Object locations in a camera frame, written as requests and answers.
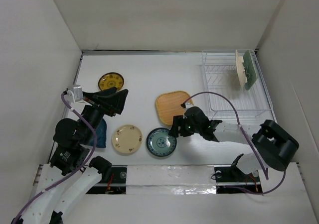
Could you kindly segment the blue white patterned bowl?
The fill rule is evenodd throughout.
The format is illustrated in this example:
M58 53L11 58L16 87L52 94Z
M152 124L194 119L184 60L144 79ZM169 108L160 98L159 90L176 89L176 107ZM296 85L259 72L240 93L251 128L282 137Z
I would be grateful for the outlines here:
M148 134L146 146L150 154L164 158L170 156L175 151L177 139L169 135L169 129L159 127Z

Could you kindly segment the cream floral round plate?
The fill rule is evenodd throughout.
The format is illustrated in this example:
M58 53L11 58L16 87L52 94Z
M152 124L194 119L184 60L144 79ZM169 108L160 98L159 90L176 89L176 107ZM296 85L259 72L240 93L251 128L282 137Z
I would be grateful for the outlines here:
M112 145L121 154L136 152L143 140L143 134L138 127L126 124L119 127L112 135Z

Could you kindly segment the green-rimmed bamboo tray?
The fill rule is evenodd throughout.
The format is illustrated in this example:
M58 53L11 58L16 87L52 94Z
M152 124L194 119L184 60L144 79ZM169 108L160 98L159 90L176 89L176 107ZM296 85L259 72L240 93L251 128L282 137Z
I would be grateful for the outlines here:
M241 89L245 88L245 84L248 82L246 77L246 71L244 67L244 58L240 56L238 50L235 50L236 71L239 79Z

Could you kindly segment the light blue divided plate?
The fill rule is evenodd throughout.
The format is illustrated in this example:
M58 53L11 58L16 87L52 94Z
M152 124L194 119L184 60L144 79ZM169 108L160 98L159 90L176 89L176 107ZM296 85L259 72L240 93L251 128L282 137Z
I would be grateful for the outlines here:
M252 55L249 50L247 50L243 55L243 66L245 69L245 76L247 78L247 82L245 83L244 87L245 90L250 90L251 87L257 81L257 75L255 71L254 61Z

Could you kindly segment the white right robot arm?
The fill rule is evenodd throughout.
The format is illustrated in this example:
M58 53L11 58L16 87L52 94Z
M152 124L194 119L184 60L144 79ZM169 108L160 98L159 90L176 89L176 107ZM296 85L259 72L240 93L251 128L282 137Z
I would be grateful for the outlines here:
M284 172L299 149L299 143L273 120L261 125L242 125L209 119L199 107L189 107L183 115L173 117L169 135L175 138L199 134L207 141L249 145L251 152L239 154L230 175L241 181L257 170Z

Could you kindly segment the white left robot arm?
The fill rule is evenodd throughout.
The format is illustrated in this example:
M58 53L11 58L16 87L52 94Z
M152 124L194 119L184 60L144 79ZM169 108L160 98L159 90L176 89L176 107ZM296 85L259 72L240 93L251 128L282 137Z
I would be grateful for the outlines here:
M105 115L122 113L128 93L116 87L88 93L79 85L62 92L62 102L78 119L63 118L56 125L57 148L44 186L18 212L13 224L62 224L95 184L111 178L112 163L92 156L98 143L96 129Z

